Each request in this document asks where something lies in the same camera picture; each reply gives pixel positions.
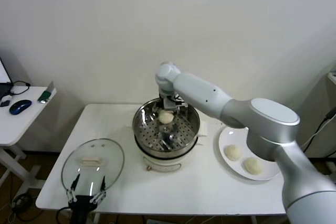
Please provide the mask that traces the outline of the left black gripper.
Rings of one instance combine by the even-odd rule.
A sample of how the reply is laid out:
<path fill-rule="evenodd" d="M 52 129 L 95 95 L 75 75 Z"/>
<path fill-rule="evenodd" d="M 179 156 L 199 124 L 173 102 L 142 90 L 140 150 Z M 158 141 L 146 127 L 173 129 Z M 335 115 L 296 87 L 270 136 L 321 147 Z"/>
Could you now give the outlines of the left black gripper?
<path fill-rule="evenodd" d="M 68 206 L 72 211 L 70 224 L 85 224 L 87 222 L 88 214 L 95 210 L 106 197 L 105 176 L 103 176 L 99 191 L 94 196 L 79 195 L 76 197 L 75 190 L 79 177 L 80 174 L 78 174 L 75 180 L 71 183 L 70 188 L 66 189 L 69 203 Z"/>

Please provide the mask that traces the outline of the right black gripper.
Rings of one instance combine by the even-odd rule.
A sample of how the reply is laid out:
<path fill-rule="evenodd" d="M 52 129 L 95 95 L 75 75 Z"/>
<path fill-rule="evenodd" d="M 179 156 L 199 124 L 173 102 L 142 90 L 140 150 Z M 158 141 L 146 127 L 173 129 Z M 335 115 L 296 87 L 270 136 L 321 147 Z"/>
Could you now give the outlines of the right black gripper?
<path fill-rule="evenodd" d="M 170 93 L 160 93 L 160 98 L 163 100 L 164 109 L 175 109 L 175 101 Z"/>

